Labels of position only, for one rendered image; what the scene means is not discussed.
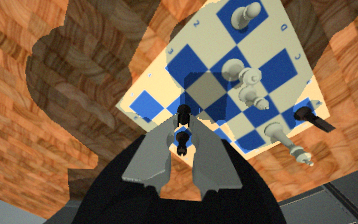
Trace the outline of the blue and cream chessboard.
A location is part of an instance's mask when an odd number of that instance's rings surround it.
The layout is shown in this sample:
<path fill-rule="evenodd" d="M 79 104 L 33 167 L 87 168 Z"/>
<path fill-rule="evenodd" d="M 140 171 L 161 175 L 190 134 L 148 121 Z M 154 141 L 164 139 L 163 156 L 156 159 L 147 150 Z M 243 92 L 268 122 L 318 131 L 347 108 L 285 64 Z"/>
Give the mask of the blue and cream chessboard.
<path fill-rule="evenodd" d="M 233 12 L 253 2 L 261 5 L 258 16 L 234 29 Z M 229 59 L 261 71 L 252 87 L 269 101 L 269 109 L 239 99 L 246 85 L 221 74 Z M 149 132 L 182 104 L 246 160 L 280 143 L 265 135 L 267 125 L 280 123 L 289 138 L 313 126 L 294 118 L 299 108 L 309 107 L 322 119 L 330 116 L 280 0 L 208 0 L 116 107 Z"/>

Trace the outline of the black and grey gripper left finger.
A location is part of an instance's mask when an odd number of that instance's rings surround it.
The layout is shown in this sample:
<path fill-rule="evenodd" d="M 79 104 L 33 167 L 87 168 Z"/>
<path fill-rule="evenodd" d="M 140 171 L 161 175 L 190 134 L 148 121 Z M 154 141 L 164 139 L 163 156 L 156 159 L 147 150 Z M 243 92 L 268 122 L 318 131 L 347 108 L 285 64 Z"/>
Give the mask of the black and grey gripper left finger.
<path fill-rule="evenodd" d="M 148 185 L 160 197 L 161 188 L 170 180 L 168 149 L 175 141 L 179 119 L 180 113 L 174 114 L 119 153 L 94 180 L 71 224 L 90 224 L 113 205 L 143 197 Z"/>

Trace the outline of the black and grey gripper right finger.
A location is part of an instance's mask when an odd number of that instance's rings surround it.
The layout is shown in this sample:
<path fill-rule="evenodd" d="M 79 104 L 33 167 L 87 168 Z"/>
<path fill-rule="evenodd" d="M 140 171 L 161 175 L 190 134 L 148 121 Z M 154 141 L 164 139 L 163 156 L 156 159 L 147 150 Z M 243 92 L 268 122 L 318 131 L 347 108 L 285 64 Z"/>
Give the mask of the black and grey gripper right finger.
<path fill-rule="evenodd" d="M 234 206 L 259 224 L 287 224 L 270 188 L 253 166 L 226 140 L 194 115 L 188 115 L 195 147 L 192 181 L 200 190 L 218 193 L 219 202 Z"/>

